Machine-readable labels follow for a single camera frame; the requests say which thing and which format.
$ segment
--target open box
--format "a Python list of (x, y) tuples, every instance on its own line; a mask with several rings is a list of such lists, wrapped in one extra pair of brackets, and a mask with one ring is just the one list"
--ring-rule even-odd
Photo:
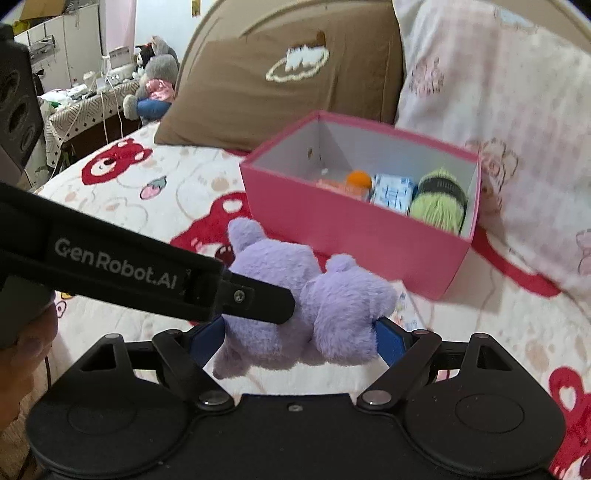
[[(468, 199), (459, 236), (315, 185), (327, 176), (344, 180), (352, 170), (418, 183), (442, 167)], [(271, 235), (328, 256), (353, 255), (362, 267), (430, 299), (445, 293), (472, 242), (477, 156), (387, 124), (314, 112), (252, 152), (241, 172), (252, 216)]]

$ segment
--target orange ball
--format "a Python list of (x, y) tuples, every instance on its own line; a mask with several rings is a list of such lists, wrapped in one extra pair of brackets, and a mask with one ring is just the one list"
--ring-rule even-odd
[(349, 175), (347, 175), (347, 183), (368, 190), (371, 190), (373, 185), (371, 177), (363, 170), (354, 170), (349, 173)]

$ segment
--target blue and white packet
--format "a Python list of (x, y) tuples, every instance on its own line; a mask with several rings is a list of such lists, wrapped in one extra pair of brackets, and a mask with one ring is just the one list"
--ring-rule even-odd
[(415, 184), (408, 177), (396, 175), (377, 174), (373, 177), (370, 203), (389, 208), (404, 215), (413, 201)]

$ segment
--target screw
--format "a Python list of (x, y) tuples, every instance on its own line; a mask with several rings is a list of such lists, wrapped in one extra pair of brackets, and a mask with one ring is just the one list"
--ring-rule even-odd
[(363, 401), (369, 405), (386, 405), (390, 400), (392, 400), (392, 395), (384, 390), (369, 390), (365, 392), (361, 398)]
[(219, 407), (230, 399), (223, 390), (209, 390), (199, 395), (199, 400), (208, 407)]
[(236, 303), (242, 303), (246, 298), (246, 294), (242, 290), (236, 290), (234, 292), (234, 301)]

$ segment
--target bed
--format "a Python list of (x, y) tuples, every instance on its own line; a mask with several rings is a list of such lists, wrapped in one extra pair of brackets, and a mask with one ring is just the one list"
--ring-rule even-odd
[[(396, 6), (408, 1), (394, 3)], [(330, 5), (347, 8), (351, 3), (354, 1)], [(324, 2), (313, 0), (277, 0), (273, 8), (262, 0), (249, 2), (248, 8), (244, 5), (239, 0), (225, 0), (210, 9), (187, 50), (180, 70), (180, 90), (204, 42), (275, 26), (285, 21), (285, 16), (301, 18), (327, 8)], [(591, 29), (582, 16), (558, 0), (544, 0), (544, 5), (549, 16), (538, 22), (564, 32), (563, 36), (571, 36), (573, 42), (591, 50)], [(519, 13), (527, 15), (528, 11)], [(249, 215), (239, 171), (243, 157), (215, 148), (157, 145), (157, 128), (158, 124), (149, 124), (89, 155), (49, 181), (37, 194), (177, 247), (223, 259), (219, 251), (220, 228), (229, 218)], [(100, 158), (105, 158), (105, 151), (119, 155), (130, 145), (134, 145), (135, 152), (142, 152), (140, 162), (118, 160), (108, 166), (114, 171), (109, 181), (92, 180), (93, 168), (104, 167)], [(585, 393), (591, 390), (590, 317), (571, 294), (561, 291), (529, 265), (497, 236), (478, 228), (472, 248), (443, 299), (434, 302), (421, 298), (398, 283), (400, 300), (392, 320), (408, 330), (432, 329), (445, 340), (467, 341), (478, 331), (493, 335), (565, 413), (569, 436), (552, 465), (553, 473), (567, 479), (591, 478), (589, 441), (584, 440), (591, 432), (591, 393)], [(135, 341), (150, 339), (165, 329), (190, 327), (183, 320), (65, 293), (57, 296), (56, 305), (60, 330), (51, 353), (56, 376), (104, 334), (119, 332), (125, 340)], [(209, 373), (211, 365), (206, 367)], [(381, 359), (361, 367), (297, 365), (290, 372), (252, 368), (247, 376), (222, 380), (220, 384), (236, 399), (240, 393), (350, 392), (355, 396), (385, 369)], [(149, 373), (139, 374), (150, 378)], [(440, 372), (440, 377), (453, 374)]]

